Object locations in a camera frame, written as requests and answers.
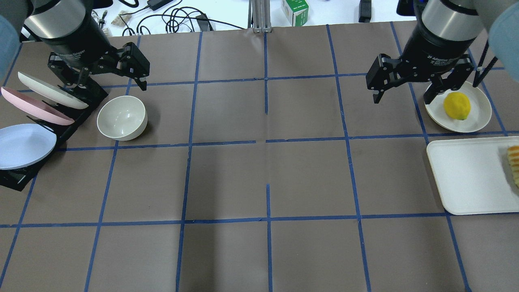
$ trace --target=light blue plate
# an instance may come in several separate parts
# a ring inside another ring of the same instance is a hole
[[[37,124],[0,129],[0,169],[17,169],[35,164],[56,145],[56,134]]]

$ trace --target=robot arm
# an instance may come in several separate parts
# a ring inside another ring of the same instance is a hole
[[[414,9],[405,9],[409,5]],[[400,57],[380,54],[368,71],[366,84],[376,91],[375,103],[386,90],[406,82],[432,83],[424,94],[426,104],[447,89],[458,90],[473,70],[465,51],[484,25],[491,48],[519,82],[519,43],[513,29],[519,23],[518,0],[400,0],[398,10],[413,11],[418,22]]]
[[[18,38],[25,23],[53,49],[49,68],[67,85],[87,87],[90,74],[114,73],[134,79],[146,90],[149,61],[134,43],[122,49],[112,47],[90,15],[92,8],[93,0],[1,1],[0,21],[9,20],[11,27],[4,24],[0,29],[6,30],[5,35],[11,39],[14,29]],[[13,49],[3,55],[8,56],[3,62],[9,63]],[[0,67],[0,75],[6,66]]]

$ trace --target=blue grid line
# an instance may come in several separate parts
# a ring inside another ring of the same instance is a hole
[[[367,73],[346,73],[346,74],[337,74],[339,77],[349,77],[349,76],[366,76]]]
[[[357,215],[330,215],[330,216],[294,216],[294,217],[271,217],[268,221],[312,221],[312,220],[351,220],[358,219]]]
[[[401,55],[402,54],[402,48],[401,48],[400,42],[398,40],[397,32],[394,29],[394,24],[393,24],[392,21],[390,22],[390,24],[391,24],[391,30],[393,31],[394,39],[395,39],[395,41],[397,43],[397,47],[398,47],[399,53]],[[428,137],[427,131],[425,129],[424,121],[423,121],[423,119],[421,117],[420,108],[418,107],[418,102],[417,102],[417,99],[416,99],[415,90],[414,90],[414,88],[413,88],[411,83],[409,83],[409,89],[411,90],[411,95],[413,96],[413,102],[415,104],[416,113],[418,114],[418,118],[420,120],[420,126],[422,127],[422,131],[424,132],[425,142],[426,142],[426,144],[429,144],[429,137]],[[456,242],[456,235],[454,234],[454,230],[452,229],[452,225],[450,223],[450,217],[449,217],[449,214],[447,213],[447,211],[445,211],[445,217],[447,218],[447,223],[449,224],[450,237],[451,237],[451,239],[453,241],[454,249],[457,251],[458,250],[458,244]],[[465,276],[465,269],[463,267],[463,262],[461,260],[461,255],[460,255],[459,252],[456,252],[456,258],[458,260],[459,269],[460,269],[461,275],[463,277],[463,283],[465,284],[465,290],[467,292],[470,292],[471,289],[469,287],[469,283],[467,281],[467,277]]]
[[[106,180],[106,187],[104,190],[104,196],[103,196],[103,202],[101,203],[101,210],[99,212],[99,219],[97,228],[95,229],[95,237],[94,237],[94,244],[92,247],[92,253],[90,254],[90,261],[88,263],[88,270],[87,270],[87,278],[85,281],[85,292],[88,291],[88,286],[90,285],[90,276],[92,275],[92,267],[94,265],[94,258],[95,258],[95,251],[97,249],[97,243],[99,241],[99,233],[101,231],[101,226],[103,222],[103,216],[104,216],[104,209],[106,206],[106,199],[108,198],[108,190],[110,189],[110,182],[112,181],[112,173],[114,171],[114,165],[115,165],[115,158],[117,157],[117,146],[119,144],[119,141],[115,141],[115,147],[114,147],[114,154],[112,155],[112,162],[110,164],[110,170],[108,171],[108,178]]]
[[[148,86],[161,86],[161,85],[190,85],[194,84],[194,81],[177,81],[177,82],[157,82],[157,83],[148,83]]]
[[[338,74],[339,77],[349,77],[349,76],[366,76],[367,73],[346,73],[346,74]],[[312,79],[312,78],[329,78],[335,77],[335,74],[325,74],[325,75],[303,75],[303,76],[281,76],[281,77],[256,77],[256,78],[244,78],[244,79],[219,79],[219,80],[200,80],[197,81],[198,84],[207,84],[207,83],[229,83],[229,82],[250,82],[250,81],[259,81],[259,80],[287,80],[287,79]],[[194,81],[179,81],[179,82],[159,82],[159,83],[148,83],[148,86],[164,86],[164,85],[183,85],[183,84],[194,84]],[[137,87],[137,84],[131,84],[130,87]],[[125,88],[127,85],[105,85],[101,86],[102,88]]]
[[[459,253],[458,242],[456,240],[456,234],[454,233],[453,223],[450,220],[450,214],[447,211],[445,211],[445,214],[446,214],[445,218],[447,219],[447,224],[449,225],[450,236],[453,240],[454,252],[456,253],[456,258],[458,259],[458,265],[459,265],[459,269],[461,272],[461,277],[463,278],[463,284],[465,285],[465,291],[472,292],[472,290],[470,289],[470,286],[469,286],[469,281],[467,279],[467,275],[465,274],[465,268],[463,267],[463,261],[461,260],[461,254]]]
[[[20,232],[20,228],[21,228],[21,225],[23,222],[23,217],[25,217],[25,212],[27,211],[27,206],[29,205],[29,200],[31,199],[31,195],[34,190],[34,184],[36,183],[37,176],[38,175],[36,175],[33,178],[31,187],[29,188],[29,193],[27,194],[27,198],[25,199],[25,203],[23,204],[22,214],[20,214],[20,219],[18,220],[18,225],[16,227],[15,235],[12,238],[11,247],[9,248],[9,253],[7,254],[7,258],[4,263],[4,268],[2,269],[2,274],[0,275],[0,288],[2,287],[2,284],[4,282],[5,273],[7,272],[7,267],[9,266],[9,261],[11,260],[12,251],[15,248],[16,240],[18,239],[18,233]]]
[[[235,144],[255,144],[256,140],[247,141],[225,141],[225,142],[198,142],[192,143],[193,146],[213,146],[213,145],[235,145]]]
[[[38,228],[38,227],[89,227],[97,226],[97,222],[72,222],[72,223],[27,223],[22,224],[22,228]]]
[[[282,76],[282,77],[269,77],[269,80],[287,80],[287,79],[312,79],[312,78],[329,78],[335,77],[334,74],[326,75],[304,75],[304,76]]]
[[[416,138],[423,137],[423,134],[401,134],[401,135],[373,135],[373,136],[354,136],[349,137],[350,140],[358,139],[392,139],[392,138]]]
[[[362,219],[386,219],[386,218],[426,218],[426,217],[445,217],[443,213],[411,213],[411,214],[375,214],[362,215]]]
[[[76,147],[76,148],[60,148],[56,151],[65,152],[65,151],[91,151],[91,150],[113,150],[114,146],[101,146],[101,147]]]
[[[471,214],[463,216],[507,216],[519,215],[519,212]],[[455,216],[449,212],[443,213],[408,213],[408,214],[369,214],[361,215],[362,219],[387,219],[387,218],[428,218]],[[193,220],[159,220],[159,221],[120,221],[102,222],[101,226],[138,226],[138,225],[176,225],[176,224],[221,224],[244,222],[274,222],[274,221],[313,221],[313,220],[355,220],[357,215],[323,215],[323,216],[286,216],[286,217],[250,217],[229,219],[193,219]],[[97,222],[72,222],[72,223],[26,223],[26,224],[2,224],[0,228],[59,228],[59,227],[93,227]]]
[[[357,184],[355,183],[355,174],[353,171],[353,163],[351,161],[351,151],[350,151],[350,141],[349,141],[349,135],[348,135],[348,129],[346,127],[346,119],[344,117],[344,108],[343,108],[343,98],[342,94],[340,92],[340,83],[339,83],[339,76],[337,71],[337,62],[335,59],[335,50],[333,48],[333,41],[332,41],[332,34],[330,32],[330,26],[326,25],[326,31],[328,33],[328,40],[330,42],[330,50],[332,53],[332,60],[333,60],[333,69],[335,72],[335,83],[337,85],[337,95],[339,98],[339,108],[340,108],[340,115],[342,118],[343,123],[343,130],[344,130],[344,137],[346,137],[346,152],[348,153],[348,165],[350,168],[350,176],[351,176],[351,185],[353,188],[353,199],[355,201],[355,212],[358,220],[358,229],[359,229],[359,240],[360,240],[360,247],[361,247],[361,253],[362,253],[362,263],[364,266],[364,276],[366,279],[366,289],[367,292],[371,292],[371,283],[370,283],[370,274],[367,267],[367,257],[366,257],[366,248],[364,246],[364,233],[362,231],[362,218],[360,213],[360,207],[359,207],[359,198],[357,195]]]
[[[103,222],[103,226],[139,226],[139,225],[172,225],[181,224],[181,220],[164,221],[131,221],[131,222]]]
[[[126,145],[119,146],[119,149],[136,149],[136,148],[169,148],[169,147],[187,147],[188,143],[180,144],[149,144],[149,145]]]
[[[503,134],[501,131],[489,132],[470,132],[470,133],[442,133],[442,134],[427,134],[429,137],[450,137],[450,136],[478,136],[478,135],[499,135]]]
[[[503,121],[501,120],[501,117],[499,116],[499,113],[497,112],[497,108],[494,105],[494,101],[492,101],[492,97],[490,96],[490,92],[488,91],[485,82],[481,81],[481,85],[483,86],[483,90],[485,91],[485,94],[487,94],[488,101],[490,101],[490,105],[492,106],[492,109],[494,109],[494,113],[496,114],[496,119],[499,122],[499,126],[501,127],[501,130],[503,131],[503,134],[505,136],[508,136],[507,129],[504,127]]]
[[[474,56],[472,55],[472,51],[470,50],[470,48],[467,49],[467,52],[469,53],[470,59],[472,60],[472,63],[474,65],[474,67],[477,68],[476,60],[474,59]],[[494,101],[492,100],[492,97],[490,96],[490,93],[488,92],[488,89],[487,89],[487,87],[485,85],[485,82],[481,81],[481,85],[483,86],[483,91],[487,95],[488,101],[490,102],[490,106],[492,107],[492,110],[494,111],[494,114],[496,115],[497,122],[499,123],[499,126],[501,127],[501,130],[503,131],[503,134],[505,136],[508,136],[508,132],[507,132],[507,130],[504,127],[503,121],[501,120],[501,117],[499,116],[499,113],[497,112],[497,108],[494,105]]]
[[[206,80],[206,81],[196,81],[198,84],[206,84],[206,83],[228,83],[228,82],[250,82],[250,81],[258,81],[259,78],[244,78],[244,79],[221,79],[221,80]]]
[[[184,184],[184,200],[182,202],[182,223],[180,225],[180,236],[179,236],[179,254],[177,256],[176,261],[176,282],[175,282],[175,291],[179,292],[180,289],[180,269],[182,266],[182,249],[184,246],[184,229],[185,229],[185,220],[186,220],[186,210],[187,210],[187,191],[189,188],[189,173],[191,169],[191,155],[193,152],[193,126],[195,121],[195,107],[196,107],[196,93],[198,87],[198,71],[200,69],[200,52],[202,49],[202,35],[203,32],[200,32],[200,36],[198,38],[198,49],[197,49],[197,57],[196,57],[196,67],[195,67],[195,83],[193,84],[193,102],[191,106],[191,119],[189,122],[189,150],[187,151],[187,166],[186,166],[186,181]]]
[[[18,60],[18,56],[20,55],[20,51],[22,50],[23,43],[20,44],[18,47],[18,52],[16,52],[15,58],[12,60],[11,68],[9,68],[9,72],[7,72],[7,75],[5,76],[5,81],[2,86],[5,86],[7,84],[7,81],[9,81],[9,77],[11,77],[11,72],[13,68],[15,67],[15,63]]]
[[[268,115],[268,67],[267,67],[267,33],[263,33],[263,67],[265,69],[265,114]]]
[[[336,141],[336,140],[346,140],[346,138],[345,137],[325,137],[325,138],[268,139],[268,140],[265,140],[265,143]]]
[[[270,219],[270,184],[267,184],[267,218]],[[268,256],[268,292],[272,292],[273,280],[272,280],[272,222],[267,221],[267,256]]]

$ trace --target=green box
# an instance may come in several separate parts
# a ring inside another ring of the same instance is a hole
[[[310,7],[305,0],[282,0],[281,9],[292,26],[302,26],[308,21]]]

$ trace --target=bread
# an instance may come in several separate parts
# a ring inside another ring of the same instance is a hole
[[[514,183],[519,188],[519,145],[508,148],[507,155],[508,163],[512,167]]]

